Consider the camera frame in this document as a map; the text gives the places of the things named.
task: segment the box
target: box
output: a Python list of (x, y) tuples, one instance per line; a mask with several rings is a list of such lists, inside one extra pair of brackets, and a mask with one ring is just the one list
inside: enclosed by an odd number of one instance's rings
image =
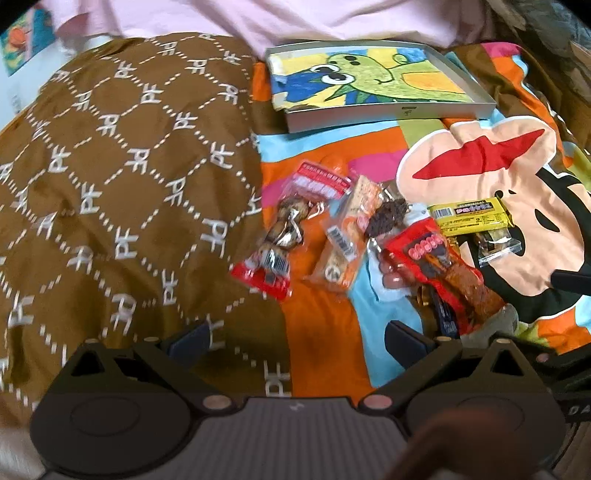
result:
[(290, 132), (418, 118), (490, 117), (495, 101), (433, 48), (390, 40), (269, 48), (272, 101)]

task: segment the patterned bedding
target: patterned bedding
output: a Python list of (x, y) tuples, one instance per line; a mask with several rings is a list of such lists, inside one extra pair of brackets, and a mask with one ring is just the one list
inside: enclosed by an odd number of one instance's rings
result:
[(116, 40), (64, 66), (0, 136), (3, 412), (26, 421), (88, 338), (125, 347), (195, 323), (211, 331), (195, 371), (237, 398), (358, 400), (397, 375), (387, 321), (429, 330), (428, 316), (410, 299), (379, 301), (369, 261), (349, 298), (307, 284), (324, 245), (314, 220), (284, 303), (228, 275), (303, 159), (398, 179), (412, 201), (502, 195), (525, 251), (485, 267), (485, 281), (526, 338), (559, 351), (591, 341), (590, 298), (548, 280), (556, 268), (591, 273), (589, 160), (541, 93), (553, 85), (528, 84), (535, 61), (513, 44), (448, 55), (497, 100), (491, 119), (290, 135), (265, 66), (208, 34)]

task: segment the hand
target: hand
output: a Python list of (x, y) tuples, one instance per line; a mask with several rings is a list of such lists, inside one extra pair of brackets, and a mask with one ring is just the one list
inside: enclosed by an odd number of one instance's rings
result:
[(383, 251), (379, 256), (379, 270), (384, 274), (382, 278), (384, 288), (391, 290), (406, 288), (416, 282), (412, 272), (400, 262), (396, 262), (386, 251)]
[(469, 480), (531, 480), (528, 450), (493, 410), (454, 408), (430, 419), (411, 438), (385, 480), (428, 480), (448, 469)]

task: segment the red inner ear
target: red inner ear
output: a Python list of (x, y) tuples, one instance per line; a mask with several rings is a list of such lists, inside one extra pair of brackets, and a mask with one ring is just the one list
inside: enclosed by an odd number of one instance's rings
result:
[(531, 148), (544, 131), (541, 128), (496, 144), (483, 135), (466, 142), (460, 148), (442, 153), (416, 172), (413, 178), (430, 180), (439, 177), (461, 177), (509, 168), (517, 157)]

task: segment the gray ribbed panel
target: gray ribbed panel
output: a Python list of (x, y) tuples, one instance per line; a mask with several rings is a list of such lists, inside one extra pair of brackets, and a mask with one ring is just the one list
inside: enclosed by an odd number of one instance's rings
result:
[(204, 421), (179, 455), (133, 479), (382, 480), (405, 445), (392, 421), (362, 415), (344, 398), (252, 398), (235, 415)]

